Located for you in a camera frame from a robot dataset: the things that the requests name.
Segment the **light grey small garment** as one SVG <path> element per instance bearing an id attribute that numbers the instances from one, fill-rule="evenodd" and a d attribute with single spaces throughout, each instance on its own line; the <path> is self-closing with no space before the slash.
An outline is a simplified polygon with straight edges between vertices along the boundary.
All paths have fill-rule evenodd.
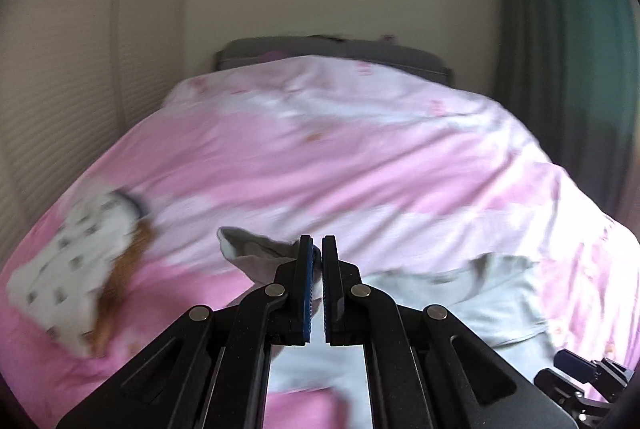
<path id="1" fill-rule="evenodd" d="M 443 305 L 528 379 L 552 363 L 554 349 L 538 296 L 539 272 L 529 259 L 487 253 L 444 273 L 386 271 L 362 277 L 398 305 L 417 310 Z M 281 351 L 271 368 L 269 389 L 357 391 L 365 384 L 356 349 L 332 350 L 313 337 L 305 349 Z"/>

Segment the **white louvered closet door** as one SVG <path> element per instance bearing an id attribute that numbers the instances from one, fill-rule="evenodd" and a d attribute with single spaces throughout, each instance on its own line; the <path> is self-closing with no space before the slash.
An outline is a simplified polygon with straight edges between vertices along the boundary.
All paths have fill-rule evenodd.
<path id="1" fill-rule="evenodd" d="M 1 251 L 160 107 L 186 0 L 1 0 Z"/>

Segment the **pink floral bed cover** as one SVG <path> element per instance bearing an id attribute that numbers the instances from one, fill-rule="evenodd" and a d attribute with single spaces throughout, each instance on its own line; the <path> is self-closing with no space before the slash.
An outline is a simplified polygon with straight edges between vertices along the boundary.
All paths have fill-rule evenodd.
<path id="1" fill-rule="evenodd" d="M 102 359 L 58 345 L 11 305 L 11 274 L 68 210 L 122 189 L 148 207 L 153 244 Z M 178 84 L 159 111 L 78 178 L 1 274 L 1 371 L 52 428 L 187 308 L 250 287 L 221 227 L 276 244 L 333 235 L 361 275 L 454 271 L 479 256 L 536 264 L 554 352 L 639 360 L 639 244 L 490 98 L 383 66 L 299 57 Z"/>

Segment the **white patterned folded garment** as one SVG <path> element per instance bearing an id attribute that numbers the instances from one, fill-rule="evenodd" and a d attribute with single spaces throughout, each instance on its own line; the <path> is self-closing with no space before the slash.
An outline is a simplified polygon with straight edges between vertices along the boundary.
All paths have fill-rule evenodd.
<path id="1" fill-rule="evenodd" d="M 9 277 L 11 305 L 76 357 L 92 357 L 85 336 L 96 302 L 140 220 L 151 222 L 148 207 L 122 189 L 77 201 L 49 244 Z"/>

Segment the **green curtain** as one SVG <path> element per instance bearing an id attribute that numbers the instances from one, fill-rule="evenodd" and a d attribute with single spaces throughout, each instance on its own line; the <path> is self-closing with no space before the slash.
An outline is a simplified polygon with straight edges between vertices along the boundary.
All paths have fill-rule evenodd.
<path id="1" fill-rule="evenodd" d="M 491 95 L 583 192 L 615 215 L 639 107 L 631 0 L 501 0 Z"/>

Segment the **grey headboard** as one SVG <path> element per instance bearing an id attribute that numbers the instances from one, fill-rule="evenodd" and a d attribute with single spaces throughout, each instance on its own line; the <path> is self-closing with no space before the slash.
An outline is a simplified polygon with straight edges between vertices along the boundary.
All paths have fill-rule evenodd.
<path id="1" fill-rule="evenodd" d="M 435 54 L 388 41 L 330 36 L 277 36 L 234 40 L 214 55 L 213 71 L 309 55 L 384 65 L 449 88 L 454 86 L 454 72 Z"/>

